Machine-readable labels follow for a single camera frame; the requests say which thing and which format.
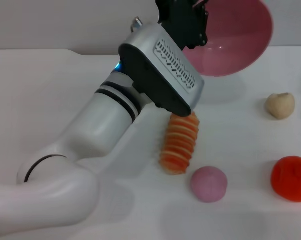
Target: pink ball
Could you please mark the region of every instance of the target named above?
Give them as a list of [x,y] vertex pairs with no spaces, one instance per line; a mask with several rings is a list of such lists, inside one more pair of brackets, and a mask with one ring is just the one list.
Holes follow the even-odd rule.
[[204,203],[221,200],[226,194],[227,186],[225,173],[213,166],[198,169],[190,181],[192,192]]

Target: pink bowl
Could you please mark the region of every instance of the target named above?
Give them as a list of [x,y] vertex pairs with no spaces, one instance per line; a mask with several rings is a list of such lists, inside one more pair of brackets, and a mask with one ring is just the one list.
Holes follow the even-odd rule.
[[269,9],[259,0],[210,0],[208,43],[185,55],[203,75],[221,77],[254,63],[268,47],[273,34]]

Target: beige play dough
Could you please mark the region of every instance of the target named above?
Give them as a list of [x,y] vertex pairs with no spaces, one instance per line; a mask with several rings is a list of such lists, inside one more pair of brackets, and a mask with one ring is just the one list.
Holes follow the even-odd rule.
[[265,103],[266,110],[278,120],[286,119],[295,110],[295,98],[291,93],[272,94]]

